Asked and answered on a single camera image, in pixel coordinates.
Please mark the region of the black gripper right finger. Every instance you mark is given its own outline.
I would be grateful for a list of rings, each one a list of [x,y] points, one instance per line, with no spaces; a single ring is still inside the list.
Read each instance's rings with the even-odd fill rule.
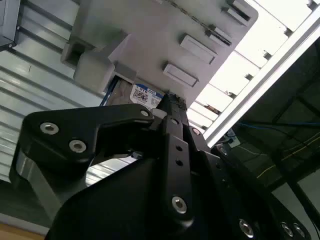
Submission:
[[[203,209],[213,240],[310,240],[307,228],[244,166],[230,148],[207,146],[190,126],[186,101],[172,97],[191,147],[191,165],[199,176]]]

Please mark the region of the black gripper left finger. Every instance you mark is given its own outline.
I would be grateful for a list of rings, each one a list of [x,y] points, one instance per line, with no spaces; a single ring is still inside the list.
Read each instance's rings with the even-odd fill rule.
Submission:
[[[191,151],[173,95],[149,110],[122,104],[34,112],[22,122],[9,177],[36,194],[52,224],[73,196],[142,160],[187,179]]]

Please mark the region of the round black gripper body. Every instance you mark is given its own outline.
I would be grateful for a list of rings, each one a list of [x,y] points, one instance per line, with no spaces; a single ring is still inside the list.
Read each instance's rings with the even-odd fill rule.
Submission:
[[[163,164],[140,160],[71,197],[48,240],[213,240],[199,175],[165,181]]]

